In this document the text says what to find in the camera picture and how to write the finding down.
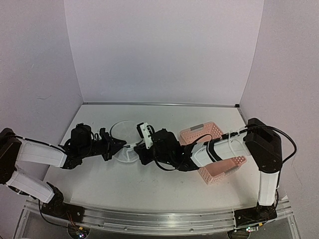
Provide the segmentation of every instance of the metal frame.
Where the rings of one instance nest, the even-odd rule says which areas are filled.
[[[39,214],[35,200],[27,200],[23,207],[15,236],[21,238],[30,212]],[[292,234],[299,239],[295,217],[289,200],[280,201],[276,220],[288,218],[294,225]],[[46,216],[55,223],[65,225],[66,220]],[[149,236],[189,236],[227,232],[235,228],[234,211],[204,211],[189,213],[124,212],[111,209],[85,207],[80,226],[113,233]]]
[[[245,124],[247,124],[247,123],[248,123],[248,121],[247,121],[246,117],[244,116],[244,114],[243,114],[243,112],[242,112],[241,108],[240,108],[240,107],[238,107],[238,108],[237,108],[237,110],[238,110],[238,112],[239,112],[239,114],[240,114],[241,118],[243,119],[243,122],[244,122]]]
[[[156,103],[156,102],[83,102],[84,105],[115,105],[115,106],[192,106],[234,108],[234,105],[192,104],[192,103]]]

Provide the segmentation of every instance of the pink basket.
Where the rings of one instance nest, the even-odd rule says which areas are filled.
[[[210,134],[213,138],[220,137],[223,132],[214,122],[207,122],[197,126],[182,130],[180,132],[180,144],[186,145],[194,142],[202,135]],[[210,136],[205,136],[198,142],[211,140]],[[235,172],[243,165],[247,159],[244,156],[233,157],[219,162],[211,163],[201,167],[198,172],[207,185],[217,182],[225,176]]]

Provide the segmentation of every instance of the white wall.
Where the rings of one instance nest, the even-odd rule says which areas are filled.
[[[263,0],[65,0],[85,102],[238,104]]]
[[[246,117],[259,117],[292,136],[295,160],[282,182],[302,238],[319,237],[319,4],[265,0],[252,71],[241,100]],[[291,147],[285,144],[284,152]]]
[[[0,130],[59,143],[82,104],[63,0],[0,1]],[[43,178],[46,167],[30,164]],[[0,186],[0,235],[11,238],[25,197]]]

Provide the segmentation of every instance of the black cable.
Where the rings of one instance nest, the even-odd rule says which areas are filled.
[[[25,140],[25,141],[30,141],[30,142],[34,142],[34,143],[39,143],[39,144],[42,144],[42,145],[46,145],[48,147],[51,147],[51,148],[54,148],[54,149],[57,149],[59,151],[61,151],[62,153],[64,154],[67,154],[63,149],[61,148],[58,148],[54,145],[51,145],[49,143],[45,143],[45,142],[42,142],[42,141],[39,141],[39,140],[35,140],[35,139],[32,139],[32,138],[24,138],[22,136],[19,136],[19,135],[7,135],[7,136],[3,136],[0,138],[0,140],[3,140],[4,138],[19,138],[19,139],[22,139],[22,140]]]
[[[174,171],[176,170],[176,168],[174,169],[168,169],[168,168],[164,168],[160,165],[160,163],[158,162],[157,158],[156,158],[156,152],[155,152],[155,147],[153,146],[153,157],[154,157],[154,162],[155,164],[157,165],[157,167],[159,167],[161,170],[164,170],[164,171]]]
[[[275,209],[277,209],[278,202],[279,202],[279,192],[278,192],[278,190],[276,190],[276,194],[277,194],[277,199],[276,199]]]
[[[99,137],[99,134],[98,134],[98,133],[95,133],[95,134],[94,134],[94,139],[95,139],[96,141],[99,141],[99,140],[100,140],[100,137]]]
[[[192,143],[191,143],[191,145],[193,145],[193,144],[196,144],[200,139],[202,139],[202,138],[204,138],[205,136],[210,136],[211,137],[211,140],[213,140],[213,136],[211,135],[211,134],[204,134],[204,135],[202,135],[201,137],[199,137],[199,138],[197,138],[195,141],[193,141]]]
[[[245,132],[248,132],[250,130],[254,130],[254,129],[257,129],[257,128],[267,128],[267,129],[271,129],[275,132],[278,132],[280,133],[281,135],[283,135],[286,139],[288,139],[290,141],[290,143],[293,145],[294,147],[294,151],[288,156],[286,157],[284,160],[283,160],[283,163],[287,162],[287,160],[289,160],[290,158],[292,158],[296,153],[297,153],[297,145],[296,143],[294,142],[294,140],[288,135],[286,134],[285,132],[283,132],[282,130],[278,129],[278,128],[275,128],[275,127],[272,127],[272,126],[268,126],[268,125],[257,125],[257,126],[253,126],[253,127],[248,127],[246,129],[243,129],[242,131],[239,131],[239,133],[245,133]]]
[[[153,126],[148,125],[148,128],[151,128],[151,132],[152,132],[152,134],[153,134],[153,133],[155,133],[155,129],[154,129],[154,127],[153,127]]]
[[[13,186],[8,186],[8,188],[10,188],[12,191],[14,191],[15,193],[18,193],[19,195],[22,195],[22,196],[30,196],[30,197],[32,197],[33,199],[36,199],[34,196],[32,196],[32,195],[30,195],[30,194],[28,194],[28,193],[25,193],[25,192],[23,192],[23,191],[21,191],[20,189],[17,189],[17,188],[15,188],[15,187],[13,187]]]
[[[41,217],[43,218],[43,220],[45,220],[47,223],[49,223],[49,224],[51,224],[51,225],[55,225],[55,226],[59,226],[59,227],[63,227],[63,228],[67,228],[67,229],[69,229],[70,227],[68,227],[68,226],[64,226],[64,225],[59,225],[59,224],[56,224],[56,223],[52,223],[52,222],[50,222],[50,221],[48,221],[44,216],[43,216],[43,214],[42,214],[42,210],[41,210],[41,202],[40,202],[40,200],[38,199],[38,205],[39,205],[39,212],[40,212],[40,215],[41,215]]]
[[[281,177],[281,170],[279,171],[279,174],[278,174],[277,188],[279,188],[280,177]]]
[[[162,167],[162,166],[159,164],[159,162],[157,161],[157,159],[155,159],[155,158],[154,158],[154,162],[155,162],[155,164],[156,164],[161,170],[164,170],[164,171],[175,171],[175,170],[176,170],[176,168],[174,168],[174,169],[168,169],[168,168]]]

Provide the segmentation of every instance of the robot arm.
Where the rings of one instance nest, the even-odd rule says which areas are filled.
[[[23,138],[5,128],[0,133],[0,183],[23,195],[30,195],[44,203],[45,214],[68,219],[70,213],[75,222],[80,222],[84,209],[63,202],[63,194],[53,185],[28,175],[19,168],[19,162],[35,162],[64,169],[73,169],[86,157],[102,155],[107,161],[126,142],[112,138],[105,129],[93,134],[88,125],[78,124],[71,138],[62,149],[37,140]]]
[[[155,161],[160,168],[159,162],[183,172],[234,156],[252,155],[260,171],[259,198],[257,206],[235,211],[239,227],[277,217],[274,200],[283,165],[281,138],[268,128],[258,119],[250,119],[246,130],[181,146],[172,132],[166,129],[155,132],[151,125],[142,123],[138,125],[138,131],[145,142],[134,150],[143,165]],[[17,136],[6,128],[0,133],[0,183],[43,201],[42,212],[45,214],[67,220],[68,212],[74,222],[81,222],[84,208],[64,203],[63,194],[57,188],[27,175],[16,163],[28,161],[73,169],[82,164],[83,158],[90,156],[102,155],[107,161],[125,144],[123,140],[112,138],[104,128],[97,135],[84,124],[78,124],[72,130],[71,138],[61,146],[62,149]]]
[[[145,133],[143,124],[138,130],[148,137],[145,144],[135,147],[143,165],[151,161],[169,164],[179,171],[193,171],[208,164],[235,156],[252,155],[260,171],[257,206],[235,211],[237,226],[264,222],[277,217],[274,205],[279,174],[283,165],[281,138],[258,119],[250,119],[245,132],[233,132],[220,138],[181,146],[172,132],[162,129]]]

